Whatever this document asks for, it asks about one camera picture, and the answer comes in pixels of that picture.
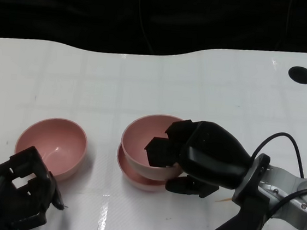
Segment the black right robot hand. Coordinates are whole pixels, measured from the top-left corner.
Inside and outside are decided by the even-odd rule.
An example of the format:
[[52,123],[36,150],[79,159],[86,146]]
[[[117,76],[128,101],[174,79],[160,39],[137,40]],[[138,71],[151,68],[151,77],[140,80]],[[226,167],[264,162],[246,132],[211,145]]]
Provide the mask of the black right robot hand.
[[145,147],[149,165],[174,165],[186,176],[167,180],[166,190],[204,198],[220,187],[236,189],[249,170],[251,156],[239,141],[210,121],[173,122],[166,138],[154,137]]

